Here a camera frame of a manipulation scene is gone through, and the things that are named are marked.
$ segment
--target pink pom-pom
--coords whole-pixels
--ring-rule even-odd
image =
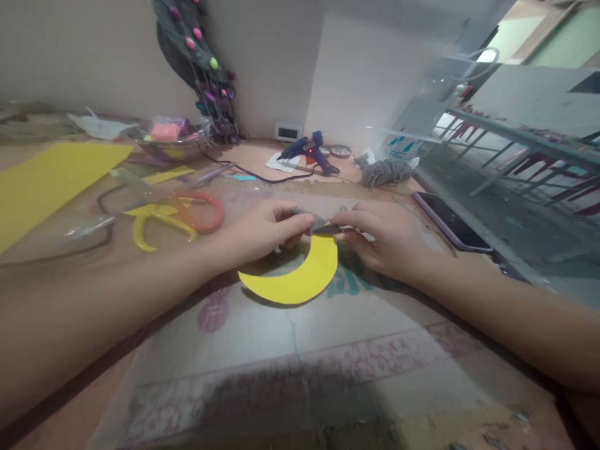
[[[179,10],[176,7],[171,6],[169,8],[169,12],[171,13],[171,17],[173,18],[174,21],[181,20],[181,14],[179,13]]]

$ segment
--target finger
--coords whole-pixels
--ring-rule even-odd
[[[310,228],[314,222],[312,214],[297,214],[275,224],[277,233],[276,241],[285,241],[297,234],[302,234],[304,230]]]
[[[340,226],[353,226],[375,235],[379,227],[379,218],[367,211],[343,211],[337,213],[331,222]]]
[[[286,249],[291,249],[297,245],[300,244],[300,240],[302,239],[302,234],[297,234],[295,236],[290,237],[289,239],[286,239],[286,241],[283,243],[283,248]]]
[[[365,258],[374,258],[375,250],[366,237],[356,231],[346,231],[335,235],[335,240],[345,242],[352,250],[358,253],[358,256],[364,261]]]
[[[289,200],[275,200],[272,204],[272,212],[276,221],[287,219],[294,215],[292,208],[298,208],[298,203]]]

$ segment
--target floor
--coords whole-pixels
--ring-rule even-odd
[[[435,134],[439,136],[443,132],[442,127],[445,128],[451,119],[451,116],[445,114],[438,123],[440,128],[436,128]],[[476,132],[471,141],[480,133],[481,131]],[[445,141],[450,138],[450,134],[444,137]],[[504,138],[488,133],[477,145],[501,149],[507,142]],[[542,207],[539,203],[562,189],[544,187],[530,195],[519,195],[519,191],[527,187],[521,180],[534,174],[540,164],[522,172],[518,177],[511,175],[517,181],[502,178],[476,197],[468,197],[473,189],[490,178],[522,149],[523,147],[515,144],[485,169],[481,169],[494,156],[492,151],[471,149],[458,162],[453,163],[464,146],[452,143],[433,145],[426,150],[426,157],[419,165],[419,170],[424,178],[433,180],[436,191],[442,197],[453,199],[459,204],[459,208],[464,208],[466,214],[474,216],[482,226],[483,233],[488,234],[486,238],[491,243],[496,242],[497,244],[492,245],[501,253],[505,253],[500,249],[503,247],[506,253],[515,254],[539,274],[549,288],[600,309],[600,254],[588,254],[559,263],[544,261],[557,253],[600,241],[600,215],[582,217],[571,214],[598,202],[598,197],[593,194],[579,202],[563,201],[553,207]],[[546,173],[548,172],[543,172],[536,179]],[[552,183],[568,186],[573,180],[557,177]]]

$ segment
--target scissor blade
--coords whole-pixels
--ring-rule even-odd
[[[147,203],[155,203],[168,195],[127,169],[114,169],[111,171],[111,175],[118,177],[139,198],[144,199]]]

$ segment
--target hot glue gun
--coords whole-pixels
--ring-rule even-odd
[[[330,176],[331,174],[339,174],[339,169],[328,163],[327,158],[319,147],[323,145],[323,134],[320,131],[315,131],[312,137],[303,137],[291,144],[283,152],[280,159],[292,159],[299,155],[306,156],[306,165],[317,163],[323,170],[323,175]]]

